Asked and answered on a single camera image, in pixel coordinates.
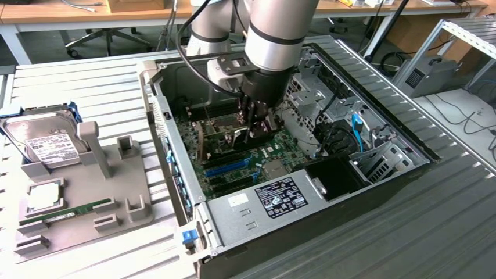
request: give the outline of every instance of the hard drive label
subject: hard drive label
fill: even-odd
[[[273,219],[309,205],[291,177],[255,189],[255,192]]]
[[[78,150],[69,134],[31,138],[26,140],[26,144],[46,164],[79,158]]]

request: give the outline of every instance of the chair wheel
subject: chair wheel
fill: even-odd
[[[69,49],[69,55],[70,55],[73,58],[78,58],[79,53],[78,53],[77,50],[74,50],[74,49]]]

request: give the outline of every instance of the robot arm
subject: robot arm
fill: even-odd
[[[193,0],[193,5],[203,2]],[[230,31],[241,31],[242,26],[234,2],[250,27],[246,51],[211,61],[209,76],[226,89],[231,89],[226,81],[241,83],[241,112],[255,137],[257,131],[271,130],[269,118],[283,100],[319,0],[211,0],[193,23],[189,55],[229,51]]]

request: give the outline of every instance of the blue pcie slot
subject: blue pcie slot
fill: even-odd
[[[251,158],[253,158],[253,156],[250,156],[250,158],[247,158],[245,160],[238,161],[237,163],[233,163],[233,164],[229,164],[226,166],[218,167],[213,170],[207,170],[206,176],[213,177],[213,176],[218,176],[221,174],[229,173],[230,171],[243,169],[245,167],[249,166],[249,164],[251,162]]]

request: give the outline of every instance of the hard drive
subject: hard drive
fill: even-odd
[[[78,138],[81,117],[74,103],[19,110],[0,115],[0,132],[13,141],[29,163],[43,162],[54,169],[81,162],[89,152],[87,142]]]

